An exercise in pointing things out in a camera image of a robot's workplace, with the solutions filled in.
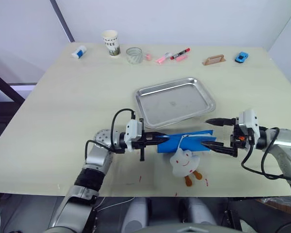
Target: blue plastic sheet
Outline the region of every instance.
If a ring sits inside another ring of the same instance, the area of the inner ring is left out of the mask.
[[[198,135],[198,136],[190,136],[185,137],[181,141],[180,148],[183,150],[190,150],[190,151],[208,151],[207,147],[204,147],[201,142],[202,141],[215,141],[216,137],[208,136],[206,134],[213,134],[213,130],[204,130],[204,131],[195,131],[195,132],[188,132],[188,133],[177,133],[177,134],[170,134],[164,135],[161,137],[168,137],[169,140],[157,145],[157,152],[158,153],[171,153],[176,152],[181,137],[183,135]]]

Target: silver tray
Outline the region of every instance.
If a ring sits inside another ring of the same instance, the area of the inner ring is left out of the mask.
[[[139,113],[147,128],[156,129],[215,109],[215,102],[202,83],[185,78],[136,91]]]

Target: marker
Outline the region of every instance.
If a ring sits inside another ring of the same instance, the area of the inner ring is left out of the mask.
[[[170,57],[170,60],[173,60],[173,59],[175,59],[176,57],[179,57],[180,55],[182,55],[182,54],[184,54],[184,53],[186,53],[186,52],[188,52],[188,51],[190,51],[190,48],[187,48],[186,50],[181,51],[181,52],[179,52],[179,53],[177,53],[177,54],[171,56],[171,57]]]

